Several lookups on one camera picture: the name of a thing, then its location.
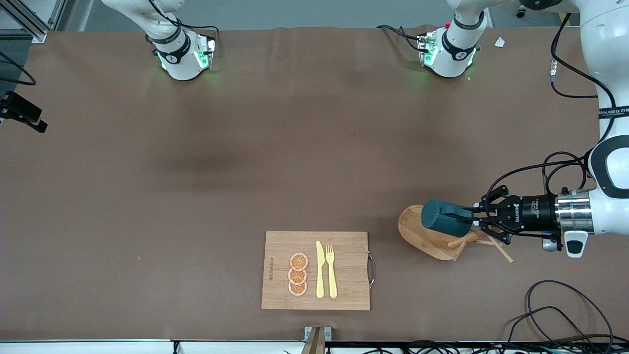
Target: orange slice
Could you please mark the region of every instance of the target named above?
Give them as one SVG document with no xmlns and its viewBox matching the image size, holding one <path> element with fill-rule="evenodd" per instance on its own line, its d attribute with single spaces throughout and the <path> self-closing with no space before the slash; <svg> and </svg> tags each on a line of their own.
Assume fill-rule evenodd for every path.
<svg viewBox="0 0 629 354">
<path fill-rule="evenodd" d="M 290 260 L 290 265 L 293 270 L 304 270 L 308 266 L 308 257 L 303 253 L 295 253 Z"/>
<path fill-rule="evenodd" d="M 307 289 L 308 289 L 308 283 L 306 282 L 299 285 L 288 283 L 288 291 L 290 291 L 291 294 L 295 296 L 302 296 L 303 294 L 306 293 Z"/>
<path fill-rule="evenodd" d="M 290 269 L 288 271 L 288 281 L 291 284 L 295 284 L 295 285 L 303 284 L 306 281 L 307 276 L 308 274 L 306 274 L 305 270 Z"/>
</svg>

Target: brown tablecloth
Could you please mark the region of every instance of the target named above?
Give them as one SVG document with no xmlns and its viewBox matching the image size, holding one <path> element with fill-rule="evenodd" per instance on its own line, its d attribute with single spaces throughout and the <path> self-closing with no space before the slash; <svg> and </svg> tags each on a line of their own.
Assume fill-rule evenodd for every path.
<svg viewBox="0 0 629 354">
<path fill-rule="evenodd" d="M 545 278 L 629 335 L 628 238 L 594 237 L 581 260 L 515 238 L 510 265 L 483 245 L 437 261 L 397 230 L 409 205 L 471 205 L 501 174 L 596 142 L 596 100 L 548 85 L 554 32 L 488 30 L 474 65 L 442 79 L 382 30 L 231 31 L 214 71 L 189 82 L 143 33 L 49 34 L 26 65 L 37 86 L 19 92 L 50 127 L 0 133 L 0 338 L 291 339 L 327 325 L 338 340 L 498 340 Z M 578 36 L 560 51 L 583 67 Z M 594 91 L 567 70 L 557 85 Z M 539 171 L 506 182 L 542 192 Z M 268 230 L 369 232 L 372 310 L 260 309 Z M 573 294 L 544 286 L 542 304 L 604 332 Z M 516 338 L 541 339 L 529 325 Z"/>
</svg>

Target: plastic knife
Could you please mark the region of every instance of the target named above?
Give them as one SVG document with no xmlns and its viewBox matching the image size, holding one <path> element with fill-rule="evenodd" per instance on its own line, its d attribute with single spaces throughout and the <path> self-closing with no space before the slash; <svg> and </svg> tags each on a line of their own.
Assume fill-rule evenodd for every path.
<svg viewBox="0 0 629 354">
<path fill-rule="evenodd" d="M 316 296 L 322 299 L 325 296 L 323 290 L 323 265 L 325 264 L 325 253 L 323 252 L 323 246 L 319 241 L 316 242 Z"/>
</svg>

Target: cutting board handle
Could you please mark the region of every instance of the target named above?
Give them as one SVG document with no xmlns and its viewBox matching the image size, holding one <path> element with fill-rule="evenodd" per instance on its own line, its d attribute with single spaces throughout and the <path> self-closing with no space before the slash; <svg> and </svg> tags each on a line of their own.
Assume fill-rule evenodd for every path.
<svg viewBox="0 0 629 354">
<path fill-rule="evenodd" d="M 371 251 L 367 251 L 367 257 L 367 277 L 369 277 L 369 261 L 371 260 L 371 280 L 369 281 L 369 290 L 371 290 L 376 281 L 376 261 L 371 256 Z"/>
</svg>

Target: yellow fork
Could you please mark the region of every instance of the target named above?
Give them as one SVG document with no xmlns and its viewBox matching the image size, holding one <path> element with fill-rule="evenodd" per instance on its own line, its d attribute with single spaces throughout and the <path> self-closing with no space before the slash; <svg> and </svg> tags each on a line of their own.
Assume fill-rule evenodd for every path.
<svg viewBox="0 0 629 354">
<path fill-rule="evenodd" d="M 334 247 L 332 245 L 325 246 L 325 260 L 328 261 L 328 274 L 330 275 L 330 297 L 336 299 L 337 278 L 334 276 Z"/>
</svg>

